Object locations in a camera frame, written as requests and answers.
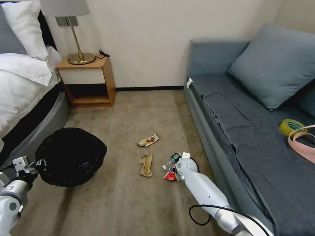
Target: black trash bin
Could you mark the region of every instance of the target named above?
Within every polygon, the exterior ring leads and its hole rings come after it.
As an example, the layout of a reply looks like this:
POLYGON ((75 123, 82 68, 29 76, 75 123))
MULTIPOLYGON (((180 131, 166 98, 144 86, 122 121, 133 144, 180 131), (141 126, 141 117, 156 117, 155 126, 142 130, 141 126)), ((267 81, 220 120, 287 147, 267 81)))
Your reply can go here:
POLYGON ((48 136, 38 147, 36 160, 44 159, 40 177, 48 184, 74 187, 90 180, 102 166, 106 145, 80 128, 62 128, 48 136))

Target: lamp shade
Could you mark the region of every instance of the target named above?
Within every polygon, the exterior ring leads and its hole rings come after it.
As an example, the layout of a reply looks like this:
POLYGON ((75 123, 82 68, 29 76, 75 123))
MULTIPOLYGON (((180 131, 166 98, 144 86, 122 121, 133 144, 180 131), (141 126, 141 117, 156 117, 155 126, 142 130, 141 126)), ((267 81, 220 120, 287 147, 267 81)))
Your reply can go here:
POLYGON ((80 16, 90 13, 85 0, 40 0, 43 15, 80 16))

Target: sofa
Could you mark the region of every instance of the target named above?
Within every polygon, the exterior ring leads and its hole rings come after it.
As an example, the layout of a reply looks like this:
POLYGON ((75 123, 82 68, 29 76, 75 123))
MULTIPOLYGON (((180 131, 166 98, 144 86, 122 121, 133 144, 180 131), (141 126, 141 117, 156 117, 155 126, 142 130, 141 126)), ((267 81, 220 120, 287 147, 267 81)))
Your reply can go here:
POLYGON ((193 39, 184 93, 217 186, 235 209, 275 235, 315 235, 315 165, 279 131, 284 119, 315 124, 311 82, 268 111, 233 76, 249 40, 193 39))

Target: brown paper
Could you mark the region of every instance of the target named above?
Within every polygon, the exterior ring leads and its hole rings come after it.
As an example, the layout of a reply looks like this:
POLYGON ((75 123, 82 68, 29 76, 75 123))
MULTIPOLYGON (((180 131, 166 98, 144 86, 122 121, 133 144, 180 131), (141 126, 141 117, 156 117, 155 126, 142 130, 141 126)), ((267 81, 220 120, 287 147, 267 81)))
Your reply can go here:
POLYGON ((143 175, 145 177, 151 177, 152 171, 150 170, 150 168, 152 164, 152 153, 144 155, 140 160, 140 164, 141 164, 140 175, 143 175))

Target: masking tape roll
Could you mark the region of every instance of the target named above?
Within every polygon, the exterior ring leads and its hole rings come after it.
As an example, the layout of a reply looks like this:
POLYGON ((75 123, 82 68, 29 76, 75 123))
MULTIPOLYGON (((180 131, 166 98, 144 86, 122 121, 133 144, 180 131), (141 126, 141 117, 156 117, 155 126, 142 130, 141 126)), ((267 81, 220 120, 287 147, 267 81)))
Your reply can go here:
MULTIPOLYGON (((279 125, 280 131, 286 136, 289 136, 290 133, 293 130, 296 130, 296 129, 299 129, 299 128, 302 128, 302 127, 305 127, 305 125, 303 125, 301 122, 298 122, 298 121, 295 121, 295 120, 290 120, 290 119, 284 120, 279 125)), ((299 131, 296 131, 296 132, 293 133, 293 135, 295 135, 297 133, 300 133, 300 132, 307 132, 307 129, 305 128, 305 129, 301 129, 299 131)))

